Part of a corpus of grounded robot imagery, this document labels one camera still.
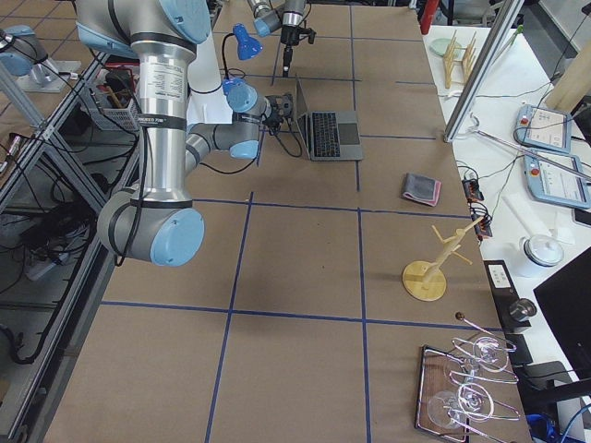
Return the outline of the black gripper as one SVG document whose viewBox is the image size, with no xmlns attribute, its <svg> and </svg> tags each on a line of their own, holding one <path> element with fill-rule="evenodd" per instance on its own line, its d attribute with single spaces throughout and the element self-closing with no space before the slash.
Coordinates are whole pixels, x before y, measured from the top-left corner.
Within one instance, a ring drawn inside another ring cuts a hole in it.
<svg viewBox="0 0 591 443">
<path fill-rule="evenodd" d="M 265 112 L 266 126 L 280 126 L 293 117 L 294 98 L 290 92 L 282 95 L 268 95 L 265 99 L 268 103 Z"/>
<path fill-rule="evenodd" d="M 283 66 L 282 76 L 288 77 L 290 67 L 293 59 L 293 47 L 299 44 L 300 28 L 298 26 L 282 25 L 281 29 L 281 43 L 285 45 L 283 48 Z"/>
</svg>

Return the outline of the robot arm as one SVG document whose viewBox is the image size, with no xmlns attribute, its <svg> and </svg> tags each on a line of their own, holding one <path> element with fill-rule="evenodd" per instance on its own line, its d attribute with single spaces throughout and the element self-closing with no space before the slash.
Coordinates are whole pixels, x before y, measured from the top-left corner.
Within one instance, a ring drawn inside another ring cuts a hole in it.
<svg viewBox="0 0 591 443">
<path fill-rule="evenodd" d="M 119 257 L 181 266 L 205 233 L 186 176 L 216 150 L 254 159 L 260 130 L 278 128 L 291 100 L 222 77 L 203 1 L 81 1 L 77 27 L 88 47 L 139 61 L 139 179 L 104 205 L 100 240 Z"/>
<path fill-rule="evenodd" d="M 287 0 L 277 7 L 271 6 L 270 1 L 248 1 L 254 18 L 254 26 L 260 37 L 266 37 L 275 31 L 281 32 L 281 44 L 283 45 L 284 78 L 289 76 L 293 58 L 293 48 L 303 38 L 313 44 L 316 32 L 312 28 L 306 28 L 304 0 Z"/>
</svg>

